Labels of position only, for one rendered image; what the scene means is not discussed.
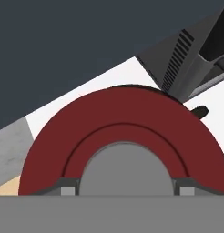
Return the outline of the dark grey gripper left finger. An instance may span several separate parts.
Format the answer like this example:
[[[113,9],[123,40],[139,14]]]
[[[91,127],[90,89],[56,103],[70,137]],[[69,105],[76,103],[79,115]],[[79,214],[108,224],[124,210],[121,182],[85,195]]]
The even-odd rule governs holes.
[[[80,179],[61,177],[52,187],[46,187],[35,192],[40,196],[76,196],[79,194]]]

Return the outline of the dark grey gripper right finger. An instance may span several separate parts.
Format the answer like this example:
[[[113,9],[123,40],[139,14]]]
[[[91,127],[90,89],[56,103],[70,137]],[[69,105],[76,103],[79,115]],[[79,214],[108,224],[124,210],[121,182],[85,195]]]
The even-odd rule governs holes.
[[[209,187],[203,187],[192,178],[174,178],[173,188],[175,196],[224,196],[224,192]]]

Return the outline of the red blender lid grey knob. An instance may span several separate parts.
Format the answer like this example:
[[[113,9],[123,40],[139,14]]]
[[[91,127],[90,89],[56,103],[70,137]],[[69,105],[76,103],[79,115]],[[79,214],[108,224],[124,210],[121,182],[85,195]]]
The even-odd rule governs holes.
[[[171,177],[224,194],[224,154],[207,127],[160,91],[136,86],[96,91],[58,111],[27,154],[18,193],[35,194],[61,177],[80,179],[90,156],[117,141],[152,149]]]

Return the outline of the dark grey vented appliance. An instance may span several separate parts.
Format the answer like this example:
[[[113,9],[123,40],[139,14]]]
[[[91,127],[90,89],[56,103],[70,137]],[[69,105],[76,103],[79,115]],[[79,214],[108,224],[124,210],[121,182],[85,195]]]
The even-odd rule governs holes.
[[[137,55],[161,91],[185,103],[224,80],[224,7]]]

